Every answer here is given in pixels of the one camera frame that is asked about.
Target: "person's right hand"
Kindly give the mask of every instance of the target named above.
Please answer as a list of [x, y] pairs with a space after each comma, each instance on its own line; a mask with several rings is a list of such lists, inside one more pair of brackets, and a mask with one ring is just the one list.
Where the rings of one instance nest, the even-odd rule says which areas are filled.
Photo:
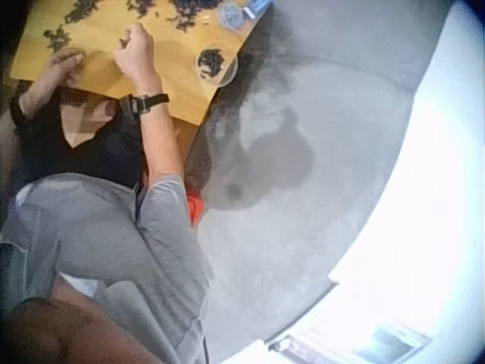
[[153, 63], [153, 37], [142, 24], [128, 26], [125, 36], [118, 40], [114, 60], [138, 93], [161, 91], [161, 80]]

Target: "man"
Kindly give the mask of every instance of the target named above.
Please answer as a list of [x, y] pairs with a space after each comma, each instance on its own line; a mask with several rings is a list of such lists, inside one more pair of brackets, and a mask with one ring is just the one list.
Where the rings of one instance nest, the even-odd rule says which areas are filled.
[[0, 235], [2, 362], [203, 362], [211, 269], [190, 229], [153, 38], [132, 24], [114, 51], [145, 101], [120, 100], [72, 149], [57, 88], [83, 56], [55, 53], [11, 103], [22, 161]]

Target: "gray concrete floor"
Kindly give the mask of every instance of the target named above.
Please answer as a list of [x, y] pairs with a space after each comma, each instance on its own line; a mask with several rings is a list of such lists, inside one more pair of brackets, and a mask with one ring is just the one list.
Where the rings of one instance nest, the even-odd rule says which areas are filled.
[[220, 362], [296, 320], [377, 204], [449, 3], [277, 2], [186, 164]]

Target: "yellow wooden table top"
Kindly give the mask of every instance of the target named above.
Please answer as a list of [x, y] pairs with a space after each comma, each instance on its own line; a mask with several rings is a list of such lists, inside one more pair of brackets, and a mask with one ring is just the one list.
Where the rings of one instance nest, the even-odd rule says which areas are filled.
[[204, 10], [198, 14], [196, 25], [184, 33], [175, 28], [176, 22], [167, 21], [167, 18], [176, 16], [175, 7], [168, 0], [156, 0], [156, 6], [140, 20], [137, 20], [135, 11], [127, 10], [126, 0], [102, 0], [98, 10], [87, 19], [65, 24], [64, 16], [73, 9], [73, 3], [74, 0], [38, 0], [23, 30], [11, 77], [36, 79], [52, 53], [47, 49], [49, 40], [43, 33], [45, 30], [55, 33], [63, 24], [71, 39], [69, 46], [86, 50], [86, 67], [77, 88], [114, 98], [132, 93], [130, 82], [114, 63], [113, 50], [116, 41], [125, 34], [127, 25], [139, 21], [155, 40], [155, 66], [162, 77], [164, 91], [171, 99], [168, 104], [170, 113], [195, 125], [203, 122], [217, 90], [199, 79], [195, 71], [196, 56], [213, 42], [223, 42], [238, 52], [255, 25], [254, 21], [246, 22], [239, 32], [234, 33], [218, 23], [217, 9]]

